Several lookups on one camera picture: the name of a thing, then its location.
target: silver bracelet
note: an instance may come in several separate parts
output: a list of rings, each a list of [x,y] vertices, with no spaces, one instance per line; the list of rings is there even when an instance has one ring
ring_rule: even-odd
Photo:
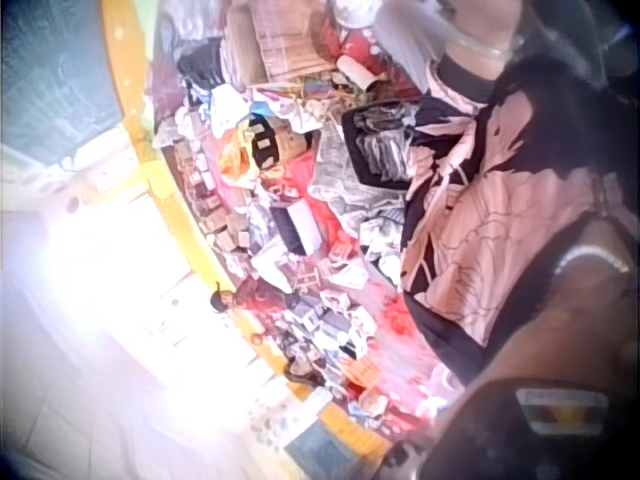
[[[608,250],[597,245],[578,245],[573,247],[565,254],[564,257],[562,257],[562,260],[560,260],[560,263],[556,267],[554,275],[562,273],[562,271],[567,268],[567,265],[573,262],[576,258],[586,256],[598,257],[620,273],[627,273],[629,271],[629,266]]]

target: stall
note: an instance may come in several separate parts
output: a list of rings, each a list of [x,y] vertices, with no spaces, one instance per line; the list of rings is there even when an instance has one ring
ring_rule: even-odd
[[[113,67],[132,138],[152,105],[151,145],[134,145],[175,181],[154,199],[218,292],[212,308],[299,399],[328,392],[319,418],[370,455],[460,388],[397,293],[410,173],[399,127],[418,91],[368,28],[380,2],[355,3],[161,1],[146,44],[139,34],[149,68]],[[104,14],[107,31],[123,28]],[[108,45],[129,58],[117,35]],[[386,170],[381,156],[396,161]]]

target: person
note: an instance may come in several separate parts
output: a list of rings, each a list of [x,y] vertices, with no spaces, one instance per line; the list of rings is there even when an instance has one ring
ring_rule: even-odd
[[[507,52],[531,7],[549,4],[450,3],[484,53]],[[556,25],[584,20],[565,32],[577,59],[507,61],[458,41],[429,57],[425,35],[407,33],[416,2],[376,19],[413,44],[395,47],[424,82],[404,299],[467,387],[376,479],[638,476],[637,112],[606,86],[585,3],[559,4],[576,8]]]
[[[571,20],[585,32],[564,36],[575,45],[569,56],[527,42],[546,38],[530,28],[531,6],[548,2],[450,3],[455,31],[482,48],[453,34],[437,48],[420,33],[429,25],[418,2],[385,4],[374,33],[425,93],[409,154],[404,300],[469,385],[540,312],[563,262],[636,271],[638,119],[603,86],[583,2]]]
[[[209,303],[217,313],[223,313],[229,309],[246,310],[260,322],[264,328],[262,334],[253,335],[251,341],[254,344],[262,344],[265,338],[277,339],[279,332],[276,323],[287,309],[286,294],[274,287],[257,274],[249,275],[238,286],[236,292],[217,289],[211,294]]]

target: merchandise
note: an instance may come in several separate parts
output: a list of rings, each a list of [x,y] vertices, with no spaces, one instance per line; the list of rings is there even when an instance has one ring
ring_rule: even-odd
[[[252,135],[253,160],[260,170],[282,166],[307,150],[304,135],[292,132],[290,125],[277,117],[252,115],[247,127]]]
[[[346,315],[351,321],[351,324],[360,330],[365,338],[373,337],[375,335],[378,328],[376,322],[362,305],[358,305],[357,307],[348,310]]]
[[[346,292],[322,290],[320,292],[320,298],[327,307],[340,314],[345,314],[351,306],[349,295],[347,295]]]
[[[336,62],[336,66],[344,73],[353,83],[355,83],[361,90],[368,92],[374,84],[378,81],[378,78],[355,61],[353,58],[346,55],[342,55]]]
[[[249,104],[242,95],[228,83],[211,90],[211,131],[216,138],[222,138],[227,130],[234,129],[249,115]]]
[[[383,0],[334,0],[336,21],[345,28],[360,29],[373,25]]]
[[[270,211],[290,252],[306,256],[320,248],[322,236],[304,199],[290,204],[274,204]]]
[[[238,91],[268,83],[248,5],[234,5],[229,9],[221,52],[223,69],[227,66],[226,79]]]
[[[345,232],[358,238],[360,223],[372,211],[404,208],[402,193],[363,185],[355,174],[345,142],[336,125],[322,128],[315,172],[308,192],[329,205]]]
[[[224,0],[164,0],[162,11],[170,15],[182,40],[220,36]]]
[[[225,183],[231,187],[240,187],[252,190],[260,170],[253,161],[251,153],[251,140],[246,138],[244,132],[246,125],[241,125],[227,137],[224,146],[218,156],[218,169]],[[231,189],[229,195],[238,197],[237,189]],[[245,205],[242,199],[234,199],[234,206]]]
[[[224,84],[220,68],[220,39],[210,38],[204,45],[183,51],[176,68],[192,85],[205,92]]]
[[[318,263],[322,276],[331,283],[354,290],[362,290],[369,280],[369,272],[361,257],[339,265],[332,264],[328,258]]]
[[[415,172],[408,169],[408,152],[417,108],[385,102],[348,112],[343,130],[349,155],[366,185],[408,190]]]
[[[326,11],[326,0],[251,0],[249,5],[270,82],[335,68],[326,47],[313,42],[313,31],[310,35],[312,20]]]

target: white cloth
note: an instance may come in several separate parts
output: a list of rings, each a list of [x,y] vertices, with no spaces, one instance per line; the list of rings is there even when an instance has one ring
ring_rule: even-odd
[[[286,258],[288,250],[282,237],[271,239],[262,250],[260,250],[252,259],[251,266],[258,272],[258,274],[266,281],[276,288],[279,288],[284,293],[293,293],[289,280],[282,270],[278,267],[278,263]]]
[[[369,187],[358,181],[347,146],[331,121],[322,128],[316,167],[307,191],[326,202],[344,231],[354,238],[358,238],[360,224],[373,212],[404,208],[402,192]]]

